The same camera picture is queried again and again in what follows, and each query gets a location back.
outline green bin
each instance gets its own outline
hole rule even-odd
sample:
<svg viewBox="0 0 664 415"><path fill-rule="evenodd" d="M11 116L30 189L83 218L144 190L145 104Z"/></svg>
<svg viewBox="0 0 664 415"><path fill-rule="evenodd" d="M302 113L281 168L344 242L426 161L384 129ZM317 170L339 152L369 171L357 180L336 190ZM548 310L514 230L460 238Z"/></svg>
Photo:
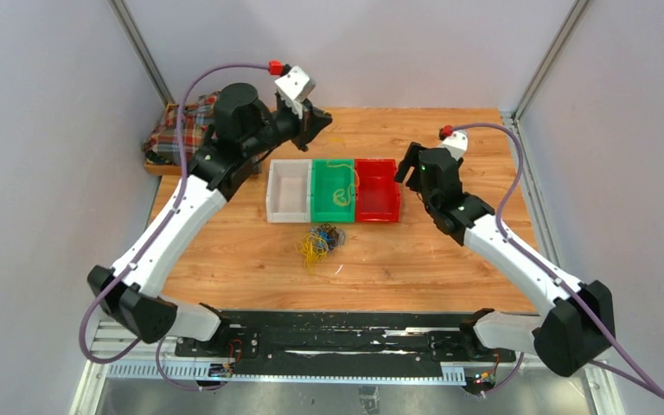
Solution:
<svg viewBox="0 0 664 415"><path fill-rule="evenodd" d="M354 161L314 160L311 166L311 221L354 222Z"/></svg>

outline red cap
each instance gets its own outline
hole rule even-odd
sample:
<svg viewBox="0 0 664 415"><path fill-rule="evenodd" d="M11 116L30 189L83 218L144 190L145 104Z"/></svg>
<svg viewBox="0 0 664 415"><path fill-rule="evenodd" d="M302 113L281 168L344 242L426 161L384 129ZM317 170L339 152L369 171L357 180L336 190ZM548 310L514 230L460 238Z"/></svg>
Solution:
<svg viewBox="0 0 664 415"><path fill-rule="evenodd" d="M271 75L280 76L284 71L284 64L281 61L269 61L268 62L268 73Z"/></svg>
<svg viewBox="0 0 664 415"><path fill-rule="evenodd" d="M444 140L452 134L454 134L454 128L451 125L445 125L444 128L439 130L439 139Z"/></svg>

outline red plaid blanket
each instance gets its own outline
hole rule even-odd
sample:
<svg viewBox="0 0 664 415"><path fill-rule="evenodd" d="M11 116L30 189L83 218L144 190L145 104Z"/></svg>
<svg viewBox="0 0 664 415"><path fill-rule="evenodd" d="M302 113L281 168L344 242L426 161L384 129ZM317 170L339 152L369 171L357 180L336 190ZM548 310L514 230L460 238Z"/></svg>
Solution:
<svg viewBox="0 0 664 415"><path fill-rule="evenodd" d="M208 126L213 123L213 107L217 98L218 93L203 95L196 104L184 108L185 122L182 136L187 160L191 159L195 151L200 148ZM176 104L167 105L154 131L142 145L141 150L149 162L179 165L179 149L174 141L177 110Z"/></svg>

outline perforated metal strip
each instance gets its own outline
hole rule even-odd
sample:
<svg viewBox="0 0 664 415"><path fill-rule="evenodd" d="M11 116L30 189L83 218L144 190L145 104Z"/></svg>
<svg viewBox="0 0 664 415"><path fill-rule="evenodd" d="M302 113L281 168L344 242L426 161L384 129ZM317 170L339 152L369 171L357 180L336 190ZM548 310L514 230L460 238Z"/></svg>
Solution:
<svg viewBox="0 0 664 415"><path fill-rule="evenodd" d="M233 382L295 382L295 383L345 383L376 385L453 385L464 386L464 369L442 366L440 377L377 377L377 376L290 376L268 374L235 374L232 378L208 376L208 364L193 361L165 361L164 371L173 380L223 380ZM108 379L161 379L154 361L118 361L112 363L106 375Z"/></svg>

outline robotic arm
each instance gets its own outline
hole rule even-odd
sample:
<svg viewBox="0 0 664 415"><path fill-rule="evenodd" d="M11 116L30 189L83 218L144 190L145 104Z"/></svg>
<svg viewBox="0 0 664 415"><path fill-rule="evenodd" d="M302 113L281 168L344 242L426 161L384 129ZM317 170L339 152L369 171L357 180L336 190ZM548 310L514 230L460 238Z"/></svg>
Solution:
<svg viewBox="0 0 664 415"><path fill-rule="evenodd" d="M332 123L328 113L307 99L315 82L302 68L285 66L275 82L274 112L251 85L232 84L220 92L214 124L188 163L186 182L180 182L161 213L111 268L96 265L90 271L87 282L98 296L118 272L129 270L100 306L142 342L157 342L166 335L201 341L213 337L223 324L220 313L204 304L160 296L169 272L205 222L233 198L255 164L289 140L306 151L307 144Z"/></svg>
<svg viewBox="0 0 664 415"><path fill-rule="evenodd" d="M411 143L399 164L396 182L420 193L426 212L437 228L460 246L467 246L495 265L535 305L538 316L505 315L492 309L477 311L460 325L464 347L472 358L493 348L507 348L536 354L554 373L571 376L597 358L610 343L574 298L561 287L563 281L578 287L579 295L614 335L615 321L610 291L599 281L585 284L560 270L530 247L507 226L503 235L495 211L485 201L463 191L459 168L467 150L465 131L444 128L442 143L427 149ZM546 274L512 241L553 269L557 278Z"/></svg>

